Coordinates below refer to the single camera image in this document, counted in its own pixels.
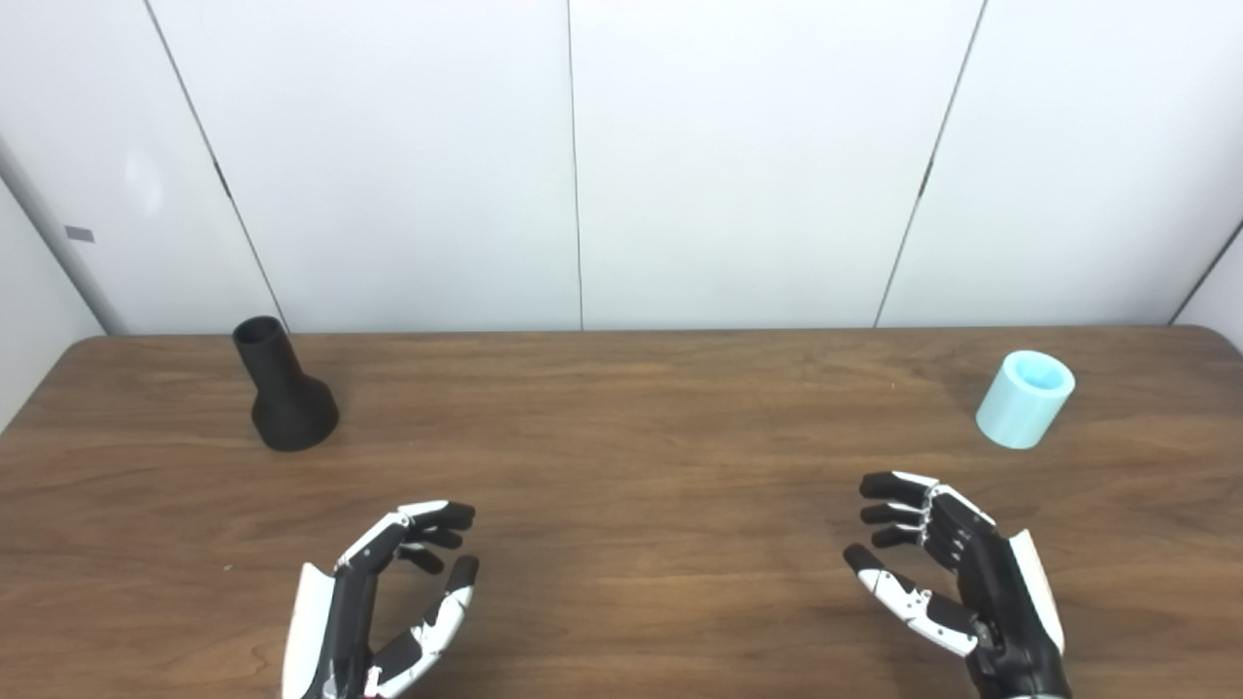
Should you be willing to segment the white and black left hand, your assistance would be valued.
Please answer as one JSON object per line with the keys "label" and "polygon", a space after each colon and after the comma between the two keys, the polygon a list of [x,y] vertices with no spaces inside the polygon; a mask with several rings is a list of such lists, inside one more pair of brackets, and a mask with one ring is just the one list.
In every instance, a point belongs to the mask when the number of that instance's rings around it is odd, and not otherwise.
{"label": "white and black left hand", "polygon": [[411,502],[379,517],[324,573],[307,562],[298,586],[283,653],[283,698],[399,698],[420,682],[452,646],[466,619],[481,561],[462,553],[443,593],[416,622],[370,646],[379,576],[398,560],[426,573],[445,565],[433,552],[461,549],[474,506],[449,500]]}

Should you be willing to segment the white and black right hand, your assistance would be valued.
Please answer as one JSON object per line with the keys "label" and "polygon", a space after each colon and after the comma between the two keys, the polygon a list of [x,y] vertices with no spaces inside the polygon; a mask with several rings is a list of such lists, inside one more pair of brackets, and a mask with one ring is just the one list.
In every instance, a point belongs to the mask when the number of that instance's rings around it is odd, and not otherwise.
{"label": "white and black right hand", "polygon": [[[994,517],[933,478],[868,473],[858,512],[871,544],[844,549],[856,580],[924,641],[958,655],[982,698],[1070,698],[1057,599],[1029,531],[1003,535]],[[956,580],[958,597],[892,571],[878,549],[915,546]]]}

